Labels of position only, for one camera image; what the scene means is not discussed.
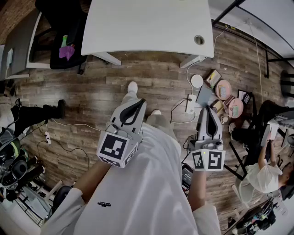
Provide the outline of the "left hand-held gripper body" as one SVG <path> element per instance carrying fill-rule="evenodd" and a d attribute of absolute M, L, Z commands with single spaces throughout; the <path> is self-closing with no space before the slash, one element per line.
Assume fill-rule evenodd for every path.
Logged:
<path fill-rule="evenodd" d="M 108 123 L 106 130 L 100 134 L 96 155 L 105 163 L 125 168 L 138 151 L 142 140 L 141 128 L 137 132 L 135 128 L 127 129 Z"/>

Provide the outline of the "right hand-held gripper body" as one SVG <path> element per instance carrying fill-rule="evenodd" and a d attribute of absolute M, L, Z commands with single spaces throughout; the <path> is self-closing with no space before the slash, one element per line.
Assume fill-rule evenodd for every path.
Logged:
<path fill-rule="evenodd" d="M 189 150 L 195 171 L 222 171 L 226 151 L 222 140 L 191 140 Z"/>

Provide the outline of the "person's right forearm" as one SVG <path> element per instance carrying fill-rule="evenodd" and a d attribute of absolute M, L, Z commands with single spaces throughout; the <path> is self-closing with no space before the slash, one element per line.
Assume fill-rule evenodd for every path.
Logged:
<path fill-rule="evenodd" d="M 206 203 L 206 172 L 194 171 L 187 200 L 192 212 Z"/>

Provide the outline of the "person's beige trousers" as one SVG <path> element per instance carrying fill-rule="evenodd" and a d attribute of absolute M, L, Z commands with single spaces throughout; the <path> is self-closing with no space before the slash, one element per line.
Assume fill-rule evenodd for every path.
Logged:
<path fill-rule="evenodd" d="M 136 92 L 134 91 L 129 91 L 122 99 L 121 104 L 124 104 L 130 100 L 136 100 L 137 99 L 137 95 Z M 163 131 L 164 133 L 166 133 L 167 135 L 169 135 L 170 137 L 172 137 L 173 139 L 175 139 L 176 141 L 177 138 L 174 134 L 174 131 L 172 129 L 171 124 L 169 123 L 169 121 L 166 119 L 166 117 L 162 114 L 151 114 L 146 121 L 146 124 L 149 124 L 155 128 L 160 129 L 161 131 Z"/>

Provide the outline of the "small brown tray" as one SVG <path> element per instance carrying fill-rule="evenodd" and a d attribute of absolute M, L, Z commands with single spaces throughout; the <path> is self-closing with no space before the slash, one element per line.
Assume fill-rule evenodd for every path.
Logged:
<path fill-rule="evenodd" d="M 221 100 L 214 101 L 213 104 L 210 105 L 211 109 L 217 114 L 224 109 L 224 104 Z"/>

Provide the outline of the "grey tablet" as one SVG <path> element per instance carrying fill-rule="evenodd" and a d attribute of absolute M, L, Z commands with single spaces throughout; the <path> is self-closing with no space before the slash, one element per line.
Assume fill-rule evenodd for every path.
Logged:
<path fill-rule="evenodd" d="M 211 94 L 212 94 L 211 88 L 203 85 L 196 98 L 196 103 L 202 107 L 207 106 Z"/>

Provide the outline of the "white round device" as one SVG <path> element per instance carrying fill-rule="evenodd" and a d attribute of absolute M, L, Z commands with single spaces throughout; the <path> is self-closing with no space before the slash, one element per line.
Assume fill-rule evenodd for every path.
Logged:
<path fill-rule="evenodd" d="M 195 88 L 201 88 L 204 83 L 203 77 L 201 75 L 195 74 L 191 77 L 191 84 Z"/>

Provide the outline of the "person's white shirt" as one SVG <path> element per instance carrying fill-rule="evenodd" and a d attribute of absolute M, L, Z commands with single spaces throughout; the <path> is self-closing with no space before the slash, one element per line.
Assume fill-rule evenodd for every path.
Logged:
<path fill-rule="evenodd" d="M 181 146 L 143 124 L 125 168 L 111 167 L 88 203 L 72 188 L 40 235 L 221 235 L 216 208 L 192 210 L 181 187 Z"/>

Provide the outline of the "black cluttered desk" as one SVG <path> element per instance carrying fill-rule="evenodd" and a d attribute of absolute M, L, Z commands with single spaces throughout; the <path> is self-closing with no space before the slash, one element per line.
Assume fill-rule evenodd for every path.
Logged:
<path fill-rule="evenodd" d="M 282 201 L 268 199 L 242 213 L 238 218 L 229 223 L 223 235 L 255 235 L 265 231 L 275 224 L 278 215 L 287 216 L 288 210 Z"/>

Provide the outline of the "white metal rack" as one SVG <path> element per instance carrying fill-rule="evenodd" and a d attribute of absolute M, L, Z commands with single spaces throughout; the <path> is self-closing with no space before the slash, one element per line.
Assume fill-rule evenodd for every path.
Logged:
<path fill-rule="evenodd" d="M 61 180 L 52 189 L 34 180 L 23 187 L 18 203 L 29 218 L 41 227 L 57 210 L 71 189 L 72 186 L 65 185 Z"/>

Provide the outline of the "purple cloth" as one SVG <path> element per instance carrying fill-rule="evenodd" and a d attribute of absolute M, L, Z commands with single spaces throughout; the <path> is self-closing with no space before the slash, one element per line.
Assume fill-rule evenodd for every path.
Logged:
<path fill-rule="evenodd" d="M 67 45 L 59 48 L 59 58 L 66 58 L 67 61 L 72 57 L 75 48 L 72 45 Z"/>

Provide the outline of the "black slatted stool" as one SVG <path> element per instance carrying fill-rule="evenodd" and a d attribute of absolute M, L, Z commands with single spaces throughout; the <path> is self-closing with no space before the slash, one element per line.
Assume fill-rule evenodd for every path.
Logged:
<path fill-rule="evenodd" d="M 291 87 L 294 87 L 294 81 L 291 80 L 294 78 L 293 73 L 288 73 L 286 70 L 283 70 L 280 78 L 280 87 L 283 97 L 294 98 L 294 93 L 291 93 Z"/>

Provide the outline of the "black office chair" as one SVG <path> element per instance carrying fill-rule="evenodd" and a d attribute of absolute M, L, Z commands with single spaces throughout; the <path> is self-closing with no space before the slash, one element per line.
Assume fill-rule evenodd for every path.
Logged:
<path fill-rule="evenodd" d="M 32 56 L 37 51 L 51 51 L 50 68 L 68 69 L 77 66 L 77 74 L 82 75 L 84 70 L 81 65 L 86 61 L 87 56 L 81 55 L 87 13 L 85 13 L 79 0 L 36 0 L 35 7 L 44 15 L 50 24 L 50 28 L 34 36 Z M 51 45 L 39 44 L 39 38 L 51 31 L 56 32 L 55 39 Z M 59 58 L 59 48 L 62 45 L 62 38 L 67 35 L 67 45 L 72 45 L 75 52 L 67 61 L 66 58 Z"/>

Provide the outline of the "grey side table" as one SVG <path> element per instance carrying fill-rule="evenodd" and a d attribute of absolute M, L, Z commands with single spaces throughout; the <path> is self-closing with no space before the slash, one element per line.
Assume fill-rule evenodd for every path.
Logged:
<path fill-rule="evenodd" d="M 34 38 L 40 16 L 40 11 L 34 9 L 8 34 L 0 59 L 0 80 L 26 70 L 31 39 Z M 7 53 L 11 48 L 13 59 L 11 65 L 7 67 Z"/>

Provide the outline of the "black metal frame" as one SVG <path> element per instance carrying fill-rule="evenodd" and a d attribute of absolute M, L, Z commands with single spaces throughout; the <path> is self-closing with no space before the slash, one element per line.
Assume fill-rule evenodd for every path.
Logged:
<path fill-rule="evenodd" d="M 294 55 L 283 57 L 275 52 L 271 52 L 268 48 L 265 48 L 266 53 L 266 70 L 265 70 L 265 78 L 269 78 L 269 63 L 270 62 L 286 62 L 294 61 Z"/>

